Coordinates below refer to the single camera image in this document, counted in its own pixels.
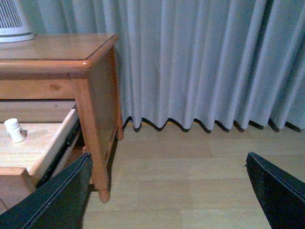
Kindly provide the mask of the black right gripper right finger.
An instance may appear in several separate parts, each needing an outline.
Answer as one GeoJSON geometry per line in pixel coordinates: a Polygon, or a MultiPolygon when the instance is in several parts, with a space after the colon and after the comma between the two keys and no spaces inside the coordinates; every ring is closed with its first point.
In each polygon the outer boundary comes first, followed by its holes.
{"type": "Polygon", "coordinates": [[[305,184],[251,152],[246,169],[259,204],[273,229],[305,227],[305,184]]]}

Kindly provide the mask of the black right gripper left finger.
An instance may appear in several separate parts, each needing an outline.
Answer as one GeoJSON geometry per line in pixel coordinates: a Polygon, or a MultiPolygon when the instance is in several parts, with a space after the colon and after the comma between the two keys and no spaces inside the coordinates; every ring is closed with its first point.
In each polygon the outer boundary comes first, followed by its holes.
{"type": "Polygon", "coordinates": [[[2,229],[78,229],[92,173],[86,152],[0,216],[2,229]]]}

